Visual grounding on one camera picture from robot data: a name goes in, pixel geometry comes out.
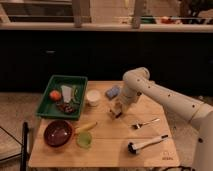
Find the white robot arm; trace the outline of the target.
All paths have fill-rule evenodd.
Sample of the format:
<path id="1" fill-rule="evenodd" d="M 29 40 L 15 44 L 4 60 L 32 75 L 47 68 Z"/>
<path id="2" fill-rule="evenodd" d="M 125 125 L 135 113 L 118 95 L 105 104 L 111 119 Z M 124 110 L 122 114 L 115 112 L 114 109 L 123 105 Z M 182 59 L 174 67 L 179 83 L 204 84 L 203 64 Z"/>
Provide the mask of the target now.
<path id="1" fill-rule="evenodd" d="M 148 96 L 198 130 L 191 171 L 213 171 L 213 106 L 153 83 L 149 78 L 150 73 L 144 67 L 124 73 L 123 87 L 112 108 L 114 115 L 126 113 L 141 94 Z"/>

